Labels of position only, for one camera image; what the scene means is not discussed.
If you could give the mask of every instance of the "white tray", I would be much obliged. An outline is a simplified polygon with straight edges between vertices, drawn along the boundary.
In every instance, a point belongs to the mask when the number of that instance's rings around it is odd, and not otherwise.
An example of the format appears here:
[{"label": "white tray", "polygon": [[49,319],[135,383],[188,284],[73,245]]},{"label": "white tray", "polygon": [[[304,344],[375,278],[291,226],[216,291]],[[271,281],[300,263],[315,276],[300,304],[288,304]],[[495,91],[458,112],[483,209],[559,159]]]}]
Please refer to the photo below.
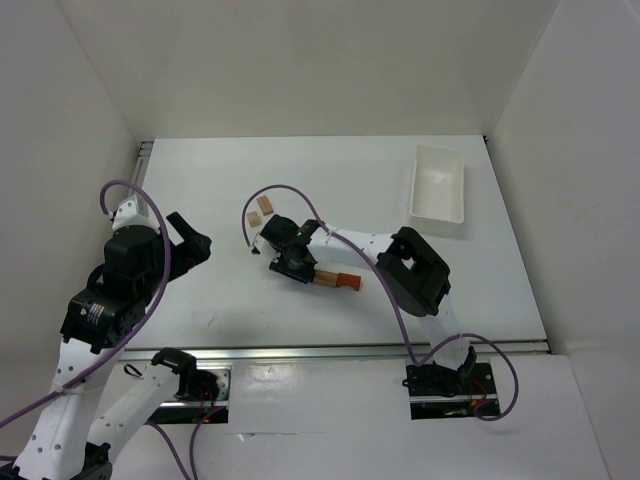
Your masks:
[{"label": "white tray", "polygon": [[450,236],[464,221],[464,157],[459,150],[418,146],[409,205],[410,224]]}]

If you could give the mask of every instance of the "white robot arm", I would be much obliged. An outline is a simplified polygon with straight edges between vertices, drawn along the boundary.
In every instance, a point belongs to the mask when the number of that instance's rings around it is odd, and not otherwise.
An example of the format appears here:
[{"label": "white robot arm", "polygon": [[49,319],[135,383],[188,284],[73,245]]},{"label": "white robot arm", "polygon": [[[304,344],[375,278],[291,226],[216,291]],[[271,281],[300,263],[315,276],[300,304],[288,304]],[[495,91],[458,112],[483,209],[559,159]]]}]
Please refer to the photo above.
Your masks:
[{"label": "white robot arm", "polygon": [[[328,232],[316,220],[298,227],[292,220],[274,215],[259,233],[277,252],[269,269],[309,283],[315,276],[315,265],[323,262],[367,268],[362,256],[336,237],[339,234],[376,265],[399,307],[418,317],[432,345],[461,333],[450,296],[449,267],[415,230],[402,227],[395,234],[378,234],[326,227]],[[260,252],[261,245],[254,242],[254,253]],[[473,367],[475,352],[466,338],[460,338],[437,352],[434,360],[464,377]]]},{"label": "white robot arm", "polygon": [[[145,210],[137,196],[119,205],[113,237],[104,248],[105,263],[69,302],[50,390],[61,395],[44,408],[16,461],[0,468],[0,479],[108,479],[122,448],[162,402],[172,395],[197,398],[200,388],[217,388],[215,376],[198,371],[194,357],[169,348],[158,352],[140,381],[95,421],[120,352],[77,386],[63,388],[79,372],[113,353],[142,319],[158,288],[165,268],[163,239]],[[167,220],[184,240],[171,244],[169,280],[174,280],[209,258],[211,240],[177,212]]]}]

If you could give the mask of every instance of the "purple cable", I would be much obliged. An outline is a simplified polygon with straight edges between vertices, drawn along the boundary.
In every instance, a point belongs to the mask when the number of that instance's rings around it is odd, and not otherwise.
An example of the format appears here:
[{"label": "purple cable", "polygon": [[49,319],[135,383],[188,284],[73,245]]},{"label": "purple cable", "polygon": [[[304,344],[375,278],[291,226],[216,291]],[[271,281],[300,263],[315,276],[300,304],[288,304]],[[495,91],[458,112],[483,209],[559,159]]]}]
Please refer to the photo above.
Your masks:
[{"label": "purple cable", "polygon": [[180,469],[180,472],[184,476],[185,480],[191,480],[191,478],[189,477],[189,472],[187,472],[187,469],[184,468],[184,465],[182,464],[182,460],[180,460],[180,456],[176,451],[176,447],[173,445],[173,442],[169,438],[169,435],[167,435],[167,432],[165,432],[160,425],[158,425],[155,422],[152,422],[151,420],[147,420],[147,423],[145,423],[145,425],[148,425],[151,428],[154,428],[155,430],[157,430],[157,432],[160,435],[162,435],[162,438],[164,438],[164,441],[167,442],[167,446],[169,447],[169,450],[171,450],[171,455],[173,455],[173,458],[178,464],[178,468]]},{"label": "purple cable", "polygon": [[[147,205],[151,208],[154,215],[156,216],[156,219],[158,220],[158,224],[160,226],[160,233],[162,235],[162,243],[164,246],[164,269],[162,271],[162,279],[160,280],[158,291],[156,293],[155,298],[151,302],[151,305],[149,305],[149,308],[147,309],[146,313],[144,314],[142,319],[138,322],[138,324],[131,330],[131,332],[129,332],[129,334],[126,337],[124,337],[120,341],[120,343],[118,343],[114,348],[112,348],[104,357],[102,357],[100,360],[98,360],[89,368],[85,368],[73,379],[65,383],[63,385],[63,388],[65,389],[73,388],[76,385],[78,385],[82,380],[87,378],[89,375],[91,375],[93,372],[99,369],[102,365],[104,365],[109,360],[111,360],[120,350],[122,350],[125,347],[127,343],[129,343],[129,341],[131,341],[131,339],[140,331],[140,329],[144,327],[145,323],[147,323],[149,318],[151,318],[151,315],[153,315],[153,312],[156,311],[156,308],[158,308],[158,305],[160,304],[160,300],[162,300],[162,297],[164,295],[164,291],[167,288],[167,283],[169,283],[169,273],[171,270],[171,243],[169,241],[169,233],[167,231],[167,225],[164,222],[164,219],[162,218],[162,214],[160,213],[160,210],[158,209],[154,201],[151,199],[151,197],[149,197],[149,195],[147,195],[147,193],[144,190],[142,190],[142,188],[140,188],[138,185],[131,183],[128,180],[111,180],[110,182],[105,183],[102,189],[100,190],[100,208],[102,208],[102,212],[105,215],[109,215],[110,213],[105,203],[105,194],[107,193],[107,190],[109,190],[114,185],[123,185],[125,187],[130,188],[134,192],[136,192],[138,195],[140,195],[144,199],[145,202],[147,202]],[[55,392],[55,391],[45,395],[40,400],[33,402],[31,405],[26,406],[22,410],[19,410],[13,415],[10,415],[9,417],[2,420],[0,422],[0,429],[6,427],[11,422],[35,410],[36,408],[41,407],[46,403],[49,403],[51,400],[54,400],[60,395],[61,393]]]},{"label": "purple cable", "polygon": [[344,237],[343,235],[340,235],[338,232],[335,232],[335,231],[330,232],[324,220],[320,218],[318,211],[313,206],[313,203],[311,203],[311,200],[309,199],[309,197],[307,197],[304,193],[302,193],[302,191],[300,191],[296,187],[292,187],[291,185],[284,185],[284,184],[268,185],[266,187],[261,188],[256,193],[251,195],[251,197],[249,197],[249,200],[247,200],[247,203],[245,203],[244,208],[242,209],[242,217],[241,217],[242,234],[244,236],[244,240],[247,243],[248,247],[251,246],[251,241],[249,240],[249,235],[247,234],[247,226],[245,223],[245,218],[246,218],[247,209],[249,208],[249,205],[251,204],[253,199],[255,199],[261,193],[264,193],[268,190],[278,189],[278,188],[284,189],[284,190],[290,190],[294,193],[297,193],[309,206],[311,213],[315,217],[316,221],[320,224],[320,228],[322,228],[327,233],[332,233],[332,235],[336,237],[338,240],[341,240],[342,242],[346,243],[349,247],[351,247],[364,260],[367,266],[375,274],[375,276],[380,281],[382,288],[387,294],[387,297],[389,297],[389,302],[391,302],[391,308],[393,309],[393,313],[395,314],[396,320],[398,321],[398,326],[400,327],[400,333],[402,334],[402,340],[404,341],[404,345],[407,348],[407,353],[409,355],[409,359],[411,360],[411,363],[417,366],[423,365],[425,362],[430,360],[433,357],[433,355],[435,355],[441,348],[443,348],[445,345],[459,338],[475,338],[476,340],[480,340],[482,343],[485,343],[489,345],[491,348],[493,348],[496,351],[496,353],[498,353],[498,355],[500,355],[502,359],[505,361],[505,363],[509,367],[509,370],[511,370],[511,374],[513,375],[514,389],[513,389],[513,398],[511,400],[511,403],[509,403],[509,406],[500,415],[497,415],[495,417],[485,417],[485,416],[478,415],[477,410],[482,405],[478,405],[477,407],[475,407],[473,410],[473,413],[480,420],[484,420],[486,422],[494,422],[496,420],[500,420],[501,418],[506,417],[509,414],[509,412],[513,410],[513,407],[515,406],[518,400],[518,395],[520,394],[520,381],[518,379],[518,374],[516,373],[516,369],[513,367],[511,360],[509,360],[509,358],[505,355],[505,353],[494,342],[492,342],[491,340],[481,335],[477,335],[475,333],[461,333],[459,335],[453,335],[451,337],[444,339],[442,342],[440,342],[435,347],[433,347],[424,357],[422,357],[422,359],[418,360],[418,358],[415,355],[415,352],[413,351],[413,345],[411,345],[411,340],[409,339],[409,333],[407,332],[407,327],[404,324],[402,313],[400,312],[400,306],[398,305],[398,302],[396,301],[393,295],[393,292],[391,291],[391,287],[389,286],[385,278],[382,276],[382,273],[380,272],[378,267],[376,267],[376,264],[373,263],[371,259],[362,250],[360,250],[360,248],[351,240]]},{"label": "purple cable", "polygon": [[189,463],[191,464],[191,473],[193,474],[193,480],[198,480],[198,472],[196,472],[196,461],[195,461],[195,444],[196,444],[196,435],[198,434],[198,430],[207,418],[212,417],[224,407],[215,407],[209,413],[207,413],[204,417],[200,419],[196,428],[193,429],[191,433],[191,440],[189,440]]}]

